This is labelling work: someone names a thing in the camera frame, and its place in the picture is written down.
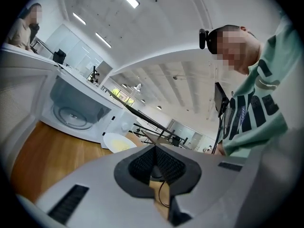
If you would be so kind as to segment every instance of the cable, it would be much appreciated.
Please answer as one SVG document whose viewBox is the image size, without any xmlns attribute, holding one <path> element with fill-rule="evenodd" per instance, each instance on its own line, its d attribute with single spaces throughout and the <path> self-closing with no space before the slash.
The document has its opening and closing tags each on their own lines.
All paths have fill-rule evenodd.
<svg viewBox="0 0 304 228">
<path fill-rule="evenodd" d="M 221 129 L 221 127 L 222 127 L 222 119 L 221 119 L 221 117 L 219 117 L 218 135 L 217 135 L 217 138 L 216 138 L 216 140 L 215 140 L 214 147 L 213 147 L 213 149 L 212 149 L 211 154 L 214 154 L 214 153 L 215 153 L 215 150 L 216 150 L 216 148 L 217 148 L 217 144 L 218 144 L 218 141 L 219 141 L 219 136 L 220 136 L 220 129 Z"/>
<path fill-rule="evenodd" d="M 162 186 L 165 184 L 165 181 L 162 182 L 161 184 L 161 187 L 160 189 L 158 190 L 158 199 L 160 200 L 161 204 L 167 208 L 169 208 L 169 204 L 164 204 L 162 201 L 161 201 L 161 197 L 160 197 L 160 193 L 161 193 L 161 189 L 162 189 Z"/>
</svg>

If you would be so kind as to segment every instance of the white wall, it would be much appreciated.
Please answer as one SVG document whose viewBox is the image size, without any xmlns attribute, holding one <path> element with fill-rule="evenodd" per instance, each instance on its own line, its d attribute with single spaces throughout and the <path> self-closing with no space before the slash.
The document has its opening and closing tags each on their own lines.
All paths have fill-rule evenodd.
<svg viewBox="0 0 304 228">
<path fill-rule="evenodd" d="M 214 146 L 215 140 L 211 139 L 205 135 L 202 136 L 197 148 L 195 149 L 198 152 L 203 152 L 204 149 L 208 148 L 209 145 Z"/>
<path fill-rule="evenodd" d="M 40 29 L 37 37 L 46 42 L 50 35 L 63 23 L 64 17 L 58 0 L 30 0 L 27 3 L 27 8 L 36 2 L 42 6 L 42 21 L 39 23 Z"/>
<path fill-rule="evenodd" d="M 112 91 L 115 88 L 118 88 L 118 85 L 114 84 L 114 82 L 111 79 L 108 79 L 105 81 L 104 87 L 106 87 L 108 90 Z"/>
<path fill-rule="evenodd" d="M 71 30 L 79 39 L 81 39 L 83 42 L 85 42 L 92 50 L 94 50 L 101 58 L 112 68 L 116 69 L 119 67 L 115 60 L 107 53 L 97 42 L 92 40 L 88 35 L 83 33 L 80 26 L 83 26 L 82 24 L 75 26 L 70 21 L 64 20 L 64 25 L 68 27 L 69 30 Z"/>
<path fill-rule="evenodd" d="M 137 111 L 143 111 L 143 108 L 145 107 L 145 105 L 143 103 L 141 103 L 140 100 L 135 100 L 135 102 L 132 105 L 132 108 L 134 108 Z"/>
<path fill-rule="evenodd" d="M 163 127 L 167 127 L 170 121 L 172 120 L 170 116 L 148 105 L 145 105 L 140 111 L 151 119 L 153 119 L 154 121 L 156 121 L 158 124 L 162 125 Z"/>
</svg>

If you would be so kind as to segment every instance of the desk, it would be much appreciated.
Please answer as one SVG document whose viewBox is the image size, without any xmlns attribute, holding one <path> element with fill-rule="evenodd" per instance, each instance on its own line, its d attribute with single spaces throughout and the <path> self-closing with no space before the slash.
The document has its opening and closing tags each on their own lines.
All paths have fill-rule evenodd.
<svg viewBox="0 0 304 228">
<path fill-rule="evenodd" d="M 164 138 L 161 138 L 157 135 L 148 133 L 148 132 L 144 132 L 142 131 L 142 133 L 154 144 L 158 144 L 158 143 L 166 143 L 166 144 L 170 144 L 167 140 L 165 140 Z"/>
<path fill-rule="evenodd" d="M 39 38 L 37 38 L 37 37 L 35 37 L 34 38 L 34 40 L 33 40 L 33 48 L 37 51 L 37 53 L 38 54 L 40 54 L 41 53 L 41 49 L 36 49 L 35 48 L 35 46 L 37 45 L 37 44 L 39 44 L 39 45 L 41 45 L 43 48 L 45 48 L 49 53 L 50 53 L 50 56 L 48 56 L 48 58 L 51 58 L 52 56 L 53 56 L 53 54 L 54 54 L 54 52 L 52 52 L 49 48 L 48 48 L 48 46 L 42 41 L 42 40 L 40 40 Z"/>
<path fill-rule="evenodd" d="M 186 149 L 186 150 L 192 150 L 192 149 L 190 149 L 188 146 L 186 146 L 186 145 L 184 145 L 184 144 L 182 144 L 182 143 L 180 143 L 180 146 L 183 147 L 183 148 Z"/>
<path fill-rule="evenodd" d="M 138 137 L 135 136 L 135 134 L 133 133 L 127 133 L 125 135 L 125 137 L 129 140 L 131 140 L 133 143 L 135 143 L 135 145 L 137 147 L 143 147 L 145 144 L 142 143 L 142 141 L 140 141 L 140 139 Z"/>
</svg>

